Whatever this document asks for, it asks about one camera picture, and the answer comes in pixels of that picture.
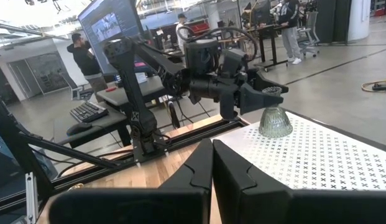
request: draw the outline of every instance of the metal frame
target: metal frame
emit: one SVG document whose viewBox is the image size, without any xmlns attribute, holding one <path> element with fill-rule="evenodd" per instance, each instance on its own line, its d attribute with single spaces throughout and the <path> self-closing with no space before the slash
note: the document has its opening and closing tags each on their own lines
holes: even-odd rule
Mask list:
<svg viewBox="0 0 386 224">
<path fill-rule="evenodd" d="M 160 156 L 166 155 L 168 152 L 176 151 L 191 144 L 201 141 L 203 138 L 211 138 L 215 135 L 230 131 L 235 128 L 247 126 L 248 123 L 238 118 L 235 121 L 217 121 L 202 128 L 195 129 L 177 137 L 171 138 L 167 141 L 168 147 L 164 151 L 157 151 L 149 154 L 140 160 L 139 163 L 147 162 Z M 0 135 L 11 150 L 12 154 L 20 164 L 21 168 L 26 174 L 34 173 L 37 180 L 38 200 L 41 201 L 39 205 L 39 212 L 45 207 L 48 199 L 60 192 L 68 190 L 70 187 L 79 183 L 88 183 L 100 179 L 107 175 L 119 172 L 120 170 L 136 166 L 138 162 L 135 161 L 133 154 L 120 156 L 115 160 L 109 161 L 99 159 L 97 157 L 70 149 L 65 146 L 46 141 L 39 136 L 28 133 L 21 128 L 16 119 L 13 117 L 0 99 Z M 55 179 L 51 182 L 46 176 L 45 172 L 39 165 L 32 149 L 28 144 L 42 147 L 46 150 L 63 154 L 83 162 L 94 164 L 93 167 L 81 170 L 66 177 Z M 5 215 L 9 212 L 17 210 L 26 206 L 26 191 L 10 195 L 6 198 L 0 199 L 0 215 Z"/>
</svg>

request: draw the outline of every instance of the wall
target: wall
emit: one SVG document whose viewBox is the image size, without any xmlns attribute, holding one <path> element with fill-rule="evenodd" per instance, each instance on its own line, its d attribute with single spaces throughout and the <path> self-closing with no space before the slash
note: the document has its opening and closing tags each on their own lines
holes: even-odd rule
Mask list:
<svg viewBox="0 0 386 224">
<path fill-rule="evenodd" d="M 16 79 L 13 77 L 13 74 L 7 66 L 7 63 L 55 51 L 57 51 L 57 49 L 51 39 L 25 44 L 22 46 L 16 46 L 12 50 L 0 50 L 0 68 L 5 74 L 5 77 L 7 78 L 9 84 L 12 86 L 14 93 L 17 95 L 19 100 L 25 100 L 25 96 L 19 84 L 16 82 Z"/>
<path fill-rule="evenodd" d="M 69 46 L 72 41 L 70 40 L 58 40 L 53 39 L 53 43 L 58 51 L 60 57 L 63 60 L 64 66 L 67 69 L 68 75 L 74 80 L 77 85 L 87 84 L 88 81 L 85 80 L 81 69 L 75 63 L 73 55 L 67 51 L 67 46 Z"/>
<path fill-rule="evenodd" d="M 348 41 L 368 37 L 370 4 L 370 0 L 352 0 Z"/>
</svg>

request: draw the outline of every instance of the concrete floor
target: concrete floor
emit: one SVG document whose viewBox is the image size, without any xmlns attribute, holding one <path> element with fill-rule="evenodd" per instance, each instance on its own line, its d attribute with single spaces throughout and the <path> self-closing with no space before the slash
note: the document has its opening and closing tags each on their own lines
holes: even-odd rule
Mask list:
<svg viewBox="0 0 386 224">
<path fill-rule="evenodd" d="M 268 50 L 270 42 L 266 41 L 265 44 Z M 321 46 L 319 49 L 321 53 L 316 58 L 308 55 L 299 65 L 279 65 L 268 73 L 263 72 L 266 78 L 290 87 L 290 92 L 283 96 L 285 100 L 282 106 L 386 144 L 386 94 L 361 90 L 362 83 L 386 79 L 386 17 L 372 19 L 370 36 L 364 40 L 352 42 L 348 46 L 337 44 Z M 277 39 L 277 53 L 280 59 L 286 58 L 280 38 Z M 267 52 L 267 58 L 271 58 L 270 51 Z M 28 130 L 51 139 L 54 119 L 69 113 L 70 109 L 80 103 L 70 101 L 70 92 L 64 90 L 23 101 L 9 109 Z M 207 117 L 199 105 L 193 106 L 188 100 L 182 100 L 181 104 L 184 113 L 192 117 L 193 121 Z M 210 111 L 209 115 L 218 114 L 218 104 L 211 100 L 203 100 L 202 104 Z M 165 109 L 156 108 L 153 112 L 159 127 L 170 124 Z M 255 111 L 245 114 L 243 118 L 251 123 L 257 122 L 261 113 Z M 162 128 L 163 131 L 171 129 L 171 126 Z M 117 148 L 119 146 L 115 140 L 107 135 L 77 150 L 97 156 Z M 63 155 L 52 152 L 47 154 L 55 159 L 76 162 Z M 67 166 L 69 164 L 55 162 L 59 171 Z"/>
</svg>

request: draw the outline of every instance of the table leg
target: table leg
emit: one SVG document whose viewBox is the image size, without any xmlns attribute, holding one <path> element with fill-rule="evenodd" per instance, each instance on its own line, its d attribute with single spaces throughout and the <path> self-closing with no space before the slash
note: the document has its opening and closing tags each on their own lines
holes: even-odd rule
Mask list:
<svg viewBox="0 0 386 224">
<path fill-rule="evenodd" d="M 272 39 L 273 64 L 276 65 L 277 64 L 277 52 L 276 52 L 276 48 L 275 48 L 275 39 L 274 39 L 275 30 L 272 29 L 272 31 L 270 33 L 271 33 L 270 36 Z"/>
<path fill-rule="evenodd" d="M 259 32 L 259 48 L 260 48 L 260 56 L 262 57 L 262 62 L 266 61 L 265 57 L 265 46 L 263 44 L 263 34 Z"/>
<path fill-rule="evenodd" d="M 129 135 L 125 125 L 122 125 L 118 128 L 118 134 L 124 147 L 131 145 L 131 135 Z"/>
</svg>

